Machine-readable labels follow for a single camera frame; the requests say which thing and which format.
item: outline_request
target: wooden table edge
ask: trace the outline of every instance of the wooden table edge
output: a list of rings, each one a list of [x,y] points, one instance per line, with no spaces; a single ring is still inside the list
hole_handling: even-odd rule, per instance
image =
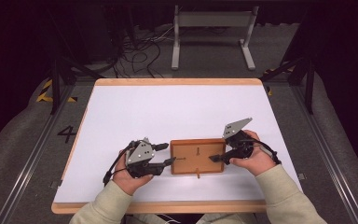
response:
[[[55,214],[74,214],[86,203],[53,203],[51,211]],[[132,202],[127,214],[206,214],[206,213],[265,213],[264,200],[238,200],[215,202]]]
[[[258,78],[100,78],[95,86],[263,85]]]
[[[95,86],[161,86],[161,85],[263,85],[258,78],[100,78]],[[81,130],[87,108],[83,115],[78,133]],[[68,161],[62,173],[65,176],[75,150],[78,135],[72,146]],[[55,203],[51,211],[55,214],[74,214],[86,203]],[[219,202],[163,202],[131,203],[127,213],[236,213],[266,212],[265,201],[219,201]]]

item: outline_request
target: black cable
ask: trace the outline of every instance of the black cable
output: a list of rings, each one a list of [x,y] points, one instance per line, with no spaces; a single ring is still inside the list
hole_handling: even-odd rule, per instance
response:
[[[147,50],[148,48],[152,47],[153,46],[153,41],[151,41],[150,39],[146,40],[145,41],[145,44],[139,48],[140,51],[144,51],[144,50]]]
[[[121,59],[120,59],[120,65],[121,65],[121,67],[123,68],[123,73],[124,73],[124,75],[125,75],[126,77],[131,77],[131,76],[129,76],[129,75],[126,73],[126,69],[125,69],[125,67],[124,67],[123,62],[121,61]]]
[[[123,67],[123,73],[124,73],[124,75],[121,74],[120,70],[118,70],[117,65],[116,65],[116,66],[114,67],[115,73],[116,73],[116,78],[118,78],[118,76],[124,77],[124,78],[131,78],[131,76],[128,75],[128,74],[126,73],[126,71],[124,70],[124,66],[122,65],[122,63],[121,63],[121,66]]]
[[[112,175],[115,175],[116,173],[120,172],[120,171],[123,171],[123,170],[127,170],[127,168],[123,168],[123,169],[119,169],[119,170],[116,170],[112,173]]]
[[[142,50],[145,50],[145,49],[148,49],[150,47],[151,44],[149,44],[150,40],[143,40],[143,41],[140,41],[136,46],[134,46],[134,50],[139,50],[139,51],[142,51]]]
[[[254,139],[254,138],[250,138],[250,139],[245,139],[245,140],[242,140],[242,142],[254,142],[254,143],[258,143],[260,145],[262,145],[266,150],[268,150],[270,153],[271,153],[271,158],[272,160],[276,163],[276,164],[281,164],[282,162],[278,159],[278,152],[272,150],[272,148],[265,144],[264,142],[261,142],[257,139]]]
[[[145,41],[145,38],[146,38],[147,36],[150,36],[150,34],[153,34],[152,36],[154,36],[154,35],[156,34],[156,32],[146,32],[144,36],[142,36],[141,38],[137,38],[137,39],[140,39],[141,41],[138,42],[138,43],[136,44],[136,46],[134,46],[134,50],[142,50],[142,48],[147,44],[147,41],[148,41],[148,40]],[[138,45],[139,45],[140,43],[143,43],[143,42],[145,42],[145,44],[144,44],[142,47],[139,48]]]
[[[152,65],[152,63],[159,57],[159,54],[161,53],[161,49],[159,48],[159,45],[158,44],[156,44],[155,42],[152,42],[156,47],[157,47],[157,49],[158,49],[158,54],[157,54],[157,56],[147,65],[147,67],[146,67],[146,69],[147,69],[147,72],[150,74],[150,76],[152,76],[152,77],[155,77],[153,74],[152,74],[152,72],[150,71],[150,65]]]
[[[116,78],[118,78],[118,70],[116,69],[116,66],[113,66],[113,71],[115,71]]]
[[[134,60],[135,57],[138,56],[138,55],[142,55],[142,54],[145,56],[145,59],[142,60],[142,61],[136,62],[136,61]],[[147,54],[145,54],[145,53],[143,53],[143,52],[138,52],[138,53],[132,55],[132,60],[131,60],[132,72],[133,72],[133,73],[137,73],[137,72],[139,72],[139,71],[144,70],[144,69],[138,69],[138,70],[135,71],[134,63],[142,63],[142,62],[145,62],[146,60],[147,60]]]
[[[131,142],[129,143],[129,145],[128,145],[126,148],[124,148],[124,149],[118,154],[118,156],[117,156],[116,160],[113,162],[112,166],[109,168],[108,171],[106,171],[106,174],[105,174],[105,176],[103,177],[103,183],[104,183],[105,186],[109,183],[109,180],[110,180],[110,178],[112,177],[112,170],[113,170],[113,168],[115,168],[115,166],[116,166],[118,160],[120,160],[120,158],[121,158],[130,148],[132,148],[132,147],[134,146],[134,143],[135,143],[134,141],[131,141]]]

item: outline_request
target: metal frame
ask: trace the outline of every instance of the metal frame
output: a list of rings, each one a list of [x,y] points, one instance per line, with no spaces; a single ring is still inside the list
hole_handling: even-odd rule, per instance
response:
[[[253,7],[252,11],[241,12],[181,12],[179,7],[175,6],[173,30],[174,43],[172,53],[172,70],[179,69],[179,54],[180,54],[180,39],[179,27],[191,26],[236,26],[247,27],[246,37],[240,39],[241,49],[249,70],[255,70],[255,63],[253,61],[251,52],[249,50],[249,41],[251,39],[252,31],[255,26],[255,19],[257,17],[258,7]]]
[[[20,201],[22,194],[28,186],[29,181],[31,180],[32,175],[34,174],[34,170],[36,169],[36,165],[38,164],[42,154],[46,148],[46,143],[48,141],[48,137],[60,116],[62,109],[65,105],[66,99],[70,96],[74,86],[66,86],[63,93],[61,102],[63,104],[59,104],[56,110],[56,113],[50,115],[48,117],[48,121],[46,122],[45,127],[43,128],[42,133],[40,134],[34,149],[28,158],[28,161],[25,163],[22,168],[19,177],[17,178],[16,183],[13,186],[12,191],[7,197],[7,200],[0,211],[0,224],[8,223],[10,221],[11,216],[14,213],[14,210],[17,207],[17,204]]]
[[[341,197],[342,202],[345,205],[345,208],[348,211],[348,214],[351,217],[352,223],[358,223],[358,203],[356,202],[350,186],[348,184],[347,178],[341,172],[336,159],[334,158],[334,154],[331,151],[329,145],[324,139],[324,135],[322,134],[321,129],[319,128],[315,118],[309,113],[307,107],[303,104],[304,95],[300,89],[300,87],[292,87],[294,96],[298,102],[298,105],[301,107],[303,113],[305,114],[308,124],[310,125],[312,132],[319,144],[319,152],[324,160],[324,164],[327,167],[328,172],[331,175],[333,183],[337,188],[337,192]]]

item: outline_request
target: person's arm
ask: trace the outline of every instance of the person's arm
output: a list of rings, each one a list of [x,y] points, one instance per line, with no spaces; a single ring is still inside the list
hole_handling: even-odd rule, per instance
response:
[[[74,223],[119,224],[129,207],[133,193],[152,179],[152,175],[132,178],[125,169],[125,156],[115,167],[113,179],[98,194],[94,202],[87,203],[71,219]]]
[[[245,132],[258,140],[256,133]],[[276,165],[260,147],[255,146],[249,159],[235,158],[230,162],[255,176],[266,198],[271,223],[325,223],[283,167]]]

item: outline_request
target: white stand leg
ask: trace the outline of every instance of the white stand leg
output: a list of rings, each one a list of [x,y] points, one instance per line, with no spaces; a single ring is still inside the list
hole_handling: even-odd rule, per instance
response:
[[[248,65],[249,70],[253,71],[255,70],[255,63],[252,59],[251,51],[249,51],[249,48],[247,46],[243,46],[243,43],[245,42],[244,39],[241,39],[240,42],[243,56],[245,56],[246,64]]]
[[[173,19],[173,30],[175,33],[175,39],[173,42],[173,53],[172,53],[172,70],[179,69],[179,52],[180,52],[180,43],[179,43],[179,20],[178,20],[178,6],[175,6],[175,17]]]
[[[245,57],[245,61],[248,64],[249,70],[251,71],[255,70],[255,63],[252,59],[251,51],[249,50],[248,45],[251,39],[253,28],[255,26],[255,18],[257,17],[257,11],[258,11],[258,7],[254,7],[252,11],[251,19],[249,20],[248,23],[248,32],[246,34],[246,39],[240,40],[243,56]]]

